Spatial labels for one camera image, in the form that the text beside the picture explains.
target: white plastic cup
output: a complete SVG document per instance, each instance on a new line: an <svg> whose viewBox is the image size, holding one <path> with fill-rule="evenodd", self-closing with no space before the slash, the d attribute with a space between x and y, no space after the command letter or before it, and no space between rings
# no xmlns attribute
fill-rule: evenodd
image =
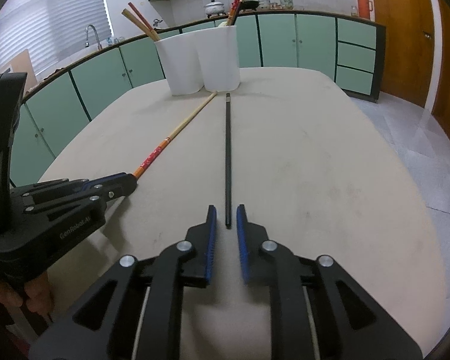
<svg viewBox="0 0 450 360"><path fill-rule="evenodd" d="M155 46L172 95L189 95L202 89L203 77L193 32L158 40Z"/></svg>
<svg viewBox="0 0 450 360"><path fill-rule="evenodd" d="M205 89L229 92L240 85L239 47L236 27L207 28L194 35Z"/></svg>

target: orange thermos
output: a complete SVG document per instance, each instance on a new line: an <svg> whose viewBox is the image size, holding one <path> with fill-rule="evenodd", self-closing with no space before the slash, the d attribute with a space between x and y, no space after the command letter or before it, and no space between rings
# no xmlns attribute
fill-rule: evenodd
<svg viewBox="0 0 450 360"><path fill-rule="evenodd" d="M373 11L373 1L357 0L358 1L358 15L362 19L370 20L370 12Z"/></svg>

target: beige tabletop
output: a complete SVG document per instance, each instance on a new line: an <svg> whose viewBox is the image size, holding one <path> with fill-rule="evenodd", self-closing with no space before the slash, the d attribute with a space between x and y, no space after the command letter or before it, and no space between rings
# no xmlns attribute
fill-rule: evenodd
<svg viewBox="0 0 450 360"><path fill-rule="evenodd" d="M173 97L165 80L125 93L58 156L42 180L133 172L206 97ZM231 93L232 204L295 254L330 254L428 353L445 280L437 235L407 169L328 77L241 69ZM49 270L60 314L123 254L152 257L217 208L212 285L186 289L182 359L269 359L265 288L243 286L235 219L224 226L225 95L160 154L108 222Z"/></svg>

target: black chopstick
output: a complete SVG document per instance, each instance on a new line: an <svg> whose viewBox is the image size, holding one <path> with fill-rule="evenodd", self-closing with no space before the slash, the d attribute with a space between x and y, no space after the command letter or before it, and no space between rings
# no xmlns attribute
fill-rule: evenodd
<svg viewBox="0 0 450 360"><path fill-rule="evenodd" d="M232 227L232 132L230 126L230 93L226 94L225 116L225 226Z"/></svg>

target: metal screw cap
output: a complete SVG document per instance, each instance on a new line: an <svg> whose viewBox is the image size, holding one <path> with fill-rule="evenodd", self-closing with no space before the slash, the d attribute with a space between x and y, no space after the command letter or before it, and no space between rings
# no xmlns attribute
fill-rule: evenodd
<svg viewBox="0 0 450 360"><path fill-rule="evenodd" d="M128 268L129 266L132 266L135 263L135 259L133 258L133 256L130 256L129 254L127 254L126 256L123 256L120 259L120 265L123 266L124 268Z"/></svg>
<svg viewBox="0 0 450 360"><path fill-rule="evenodd" d="M192 243L190 241L180 241L176 245L176 248L179 251L189 251L192 248Z"/></svg>
<svg viewBox="0 0 450 360"><path fill-rule="evenodd" d="M278 247L277 243L275 241L264 241L262 244L262 249L264 251L274 251Z"/></svg>
<svg viewBox="0 0 450 360"><path fill-rule="evenodd" d="M319 263L321 266L327 268L327 267L333 265L334 260L333 260L332 257L330 257L330 256L328 256L328 255L326 255L326 254L324 254L323 256L318 257L318 263Z"/></svg>

